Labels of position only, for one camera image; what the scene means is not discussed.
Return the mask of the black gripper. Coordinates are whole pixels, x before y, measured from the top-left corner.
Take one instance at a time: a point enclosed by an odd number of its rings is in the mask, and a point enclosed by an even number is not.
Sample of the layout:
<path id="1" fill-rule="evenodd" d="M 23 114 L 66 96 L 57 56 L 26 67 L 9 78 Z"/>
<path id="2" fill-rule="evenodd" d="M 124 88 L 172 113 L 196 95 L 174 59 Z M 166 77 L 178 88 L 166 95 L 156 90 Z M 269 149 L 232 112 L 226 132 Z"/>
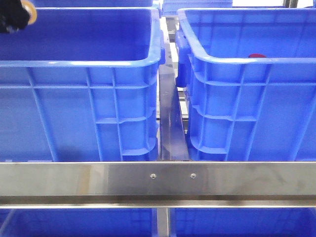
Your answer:
<path id="1" fill-rule="evenodd" d="M 12 33 L 23 30 L 30 20 L 29 12 L 20 0 L 0 1 L 0 32 Z"/>

